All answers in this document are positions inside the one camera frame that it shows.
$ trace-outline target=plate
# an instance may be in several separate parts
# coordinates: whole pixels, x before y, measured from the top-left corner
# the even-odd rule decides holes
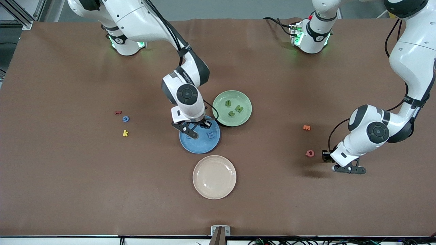
[[[215,98],[213,106],[219,113],[218,121],[229,127],[244,124],[250,118],[252,112],[250,99],[236,90],[228,90],[219,94]],[[217,117],[216,111],[212,111],[214,116]]]
[[[236,170],[227,158],[212,155],[197,163],[192,181],[195,189],[203,197],[221,199],[229,195],[235,187]]]
[[[209,129],[203,129],[200,126],[197,126],[194,129],[194,131],[198,134],[198,138],[196,139],[189,137],[187,134],[179,132],[179,139],[183,148],[195,154],[204,154],[213,150],[218,145],[221,137],[221,130],[215,120],[210,122],[212,123],[212,126]]]

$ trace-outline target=brown table surface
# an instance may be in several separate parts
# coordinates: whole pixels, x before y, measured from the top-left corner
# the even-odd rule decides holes
[[[388,109],[402,99],[403,81],[383,48],[393,20],[338,20],[315,55],[291,47],[265,20],[174,25],[211,70],[203,97],[244,92],[249,121],[221,127],[212,152],[191,154],[160,89],[177,66],[172,46],[149,43],[123,57],[99,23],[37,22],[23,32],[0,90],[0,235],[201,235],[214,224],[230,225],[233,235],[436,231],[436,100],[411,138],[361,158],[365,175],[333,173],[320,156],[355,108]],[[342,126],[332,144],[346,134]],[[305,156],[309,149],[316,157]],[[227,157],[237,171],[221,200],[192,184],[208,155]]]

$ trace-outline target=cable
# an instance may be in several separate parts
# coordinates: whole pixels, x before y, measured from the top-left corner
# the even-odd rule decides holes
[[[284,28],[284,27],[289,28],[289,25],[295,24],[296,22],[290,23],[289,25],[284,25],[284,24],[282,24],[282,22],[280,21],[279,18],[277,18],[276,20],[274,20],[274,19],[271,18],[271,17],[265,17],[265,18],[263,18],[262,20],[272,20],[272,21],[274,21],[274,23],[276,23],[277,25],[279,25],[279,26],[282,28],[282,30],[283,30],[286,34],[288,34],[289,36],[293,36],[293,37],[296,37],[296,36],[297,36],[296,34],[291,34],[291,33],[287,32],[287,31],[285,30],[285,28]]]
[[[388,56],[388,58],[390,57],[389,52],[388,52],[388,40],[389,40],[390,36],[392,35],[392,32],[394,32],[395,27],[397,26],[397,24],[398,24],[399,21],[400,21],[400,19],[397,19],[397,21],[395,22],[395,24],[394,24],[394,26],[392,27],[391,31],[389,32],[388,36],[386,37],[386,41],[385,41],[385,52],[386,52],[386,55]],[[400,32],[401,32],[401,25],[402,25],[402,23],[403,23],[403,21],[400,22],[400,25],[399,25],[399,27],[398,27],[397,41],[398,41],[398,39],[400,39]],[[409,93],[409,88],[407,87],[407,84],[406,84],[406,95],[407,95],[408,93]],[[390,111],[392,111],[392,110],[395,110],[395,109],[398,108],[402,103],[403,103],[403,101],[401,101],[401,102],[398,103],[396,106],[394,106],[394,107],[392,107],[392,108],[390,108],[390,109],[388,109],[388,110],[386,110],[386,111],[390,112]],[[331,153],[331,148],[330,148],[330,139],[331,139],[331,136],[333,135],[333,133],[335,132],[335,130],[336,130],[336,129],[337,129],[337,128],[342,124],[342,123],[344,123],[344,122],[346,122],[346,121],[348,121],[348,120],[350,120],[350,119],[348,118],[348,119],[345,119],[344,121],[340,122],[340,123],[337,124],[336,127],[334,127],[333,130],[331,131],[331,133],[330,133],[330,135],[329,135],[329,137],[328,137],[328,150],[329,150],[330,153]]]
[[[204,99],[203,99],[203,101],[204,101],[206,104],[208,104],[210,107],[212,107],[212,109],[217,113],[217,117],[215,117],[214,119],[209,119],[209,120],[212,120],[212,121],[217,120],[218,117],[219,117],[219,113],[218,113],[217,109],[215,109],[215,107],[214,107],[213,105],[211,105],[209,102],[205,101]]]
[[[269,245],[277,245],[275,242],[273,242],[272,240],[269,240],[269,239],[265,239],[265,241],[267,242],[267,243],[269,243]]]
[[[342,121],[342,122],[340,122],[340,123],[338,123],[337,125],[336,125],[336,127],[335,128],[333,128],[333,130],[331,131],[331,133],[330,133],[330,135],[328,136],[328,151],[331,153],[331,148],[330,148],[330,138],[331,138],[331,136],[333,135],[333,133],[335,132],[335,130],[342,124],[342,123],[344,123],[344,122],[346,122],[346,121],[348,121],[348,120],[350,120],[349,118],[348,119],[345,119],[344,121]]]
[[[400,32],[401,32],[401,25],[402,24],[403,24],[403,21],[400,21],[400,25],[398,26],[397,41],[400,39]]]
[[[168,32],[170,33],[171,37],[174,40],[174,43],[176,44],[177,51],[180,51],[182,48],[180,47],[179,40],[176,38],[174,32],[168,25],[169,22],[160,14],[160,12],[157,10],[157,8],[154,6],[154,4],[150,0],[145,0],[145,2],[150,6],[151,10],[159,17],[159,19],[162,21],[163,25],[167,28]],[[179,65],[182,65],[183,63],[183,57],[180,57],[179,59]]]
[[[274,21],[277,25],[282,25],[283,27],[289,27],[289,26],[287,26],[287,25],[284,25],[284,24],[281,24],[278,20],[278,18],[277,18],[277,20],[274,20],[273,18],[271,18],[271,17],[265,17],[265,18],[263,18],[262,20],[272,20],[272,21]]]
[[[392,27],[391,31],[389,32],[389,34],[385,40],[385,52],[386,52],[386,55],[388,56],[388,58],[390,57],[390,54],[388,52],[388,40],[389,40],[390,36],[392,35],[392,32],[394,32],[395,27],[397,27],[397,24],[399,21],[400,21],[400,19],[397,19],[397,22],[395,22],[395,25]]]

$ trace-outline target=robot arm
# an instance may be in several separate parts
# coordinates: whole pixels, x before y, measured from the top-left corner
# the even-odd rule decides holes
[[[337,19],[337,10],[348,0],[312,0],[314,14],[291,26],[292,45],[309,54],[320,52],[327,45],[331,29]]]
[[[406,29],[389,58],[392,69],[406,82],[408,92],[398,114],[363,105],[351,115],[350,134],[341,141],[330,156],[341,167],[349,168],[351,161],[371,152],[384,143],[396,143],[413,133],[420,109],[429,99],[435,81],[436,43],[432,20],[436,18],[436,0],[385,0],[389,11],[406,21]]]
[[[191,46],[166,21],[149,0],[103,1],[68,0],[77,14],[99,20],[108,31],[114,48],[122,55],[133,55],[141,43],[167,41],[182,59],[177,68],[162,80],[162,90],[175,105],[171,110],[173,126],[192,138],[197,134],[182,126],[195,123],[210,127],[205,120],[205,106],[197,87],[209,79],[209,68],[194,53]]]

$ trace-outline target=beige plate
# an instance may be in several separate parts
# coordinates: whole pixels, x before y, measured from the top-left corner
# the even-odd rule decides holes
[[[192,175],[195,189],[205,198],[221,199],[232,192],[236,184],[233,164],[222,156],[208,156],[201,159]]]

